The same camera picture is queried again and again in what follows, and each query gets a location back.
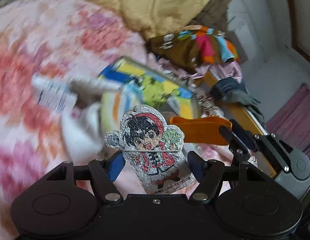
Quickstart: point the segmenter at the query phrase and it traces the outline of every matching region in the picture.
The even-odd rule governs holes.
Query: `red headband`
[[[156,126],[158,127],[159,133],[163,134],[163,132],[164,132],[163,123],[161,122],[161,120],[156,115],[151,114],[151,113],[140,113],[140,114],[134,115],[134,117],[140,117],[140,116],[146,116],[147,118],[151,119],[156,124]]]

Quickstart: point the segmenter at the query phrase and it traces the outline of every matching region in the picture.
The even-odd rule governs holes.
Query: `cartoon cutout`
[[[120,132],[105,136],[109,147],[122,149],[148,194],[169,194],[194,181],[181,152],[183,140],[180,128],[167,125],[157,110],[146,105],[131,108],[121,119]]]

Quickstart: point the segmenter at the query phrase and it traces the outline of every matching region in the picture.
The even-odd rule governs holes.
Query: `cartoon boy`
[[[133,160],[134,165],[142,165],[141,169],[150,176],[151,183],[158,189],[164,186],[166,180],[179,181],[179,169],[175,163],[179,157],[176,152],[147,152],[148,150],[167,150],[162,142],[164,127],[161,120],[151,113],[136,114],[128,119],[123,139],[128,146],[132,145],[138,154],[127,155]],[[170,143],[170,150],[176,150],[177,146]]]

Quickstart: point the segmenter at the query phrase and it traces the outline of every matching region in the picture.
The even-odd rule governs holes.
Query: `screw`
[[[105,199],[108,201],[118,201],[118,200],[120,200],[120,194],[108,193],[105,195]]]
[[[161,201],[160,201],[159,199],[153,199],[153,203],[154,203],[154,204],[160,204]]]
[[[208,196],[205,193],[195,193],[193,195],[193,199],[197,201],[204,201],[208,199]]]

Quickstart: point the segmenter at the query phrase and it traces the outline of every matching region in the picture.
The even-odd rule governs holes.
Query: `floral fabric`
[[[97,5],[17,0],[0,9],[0,239],[17,234],[9,212],[13,199],[71,159],[59,117],[33,100],[32,75],[66,82],[97,76],[121,55],[148,61],[140,35]]]

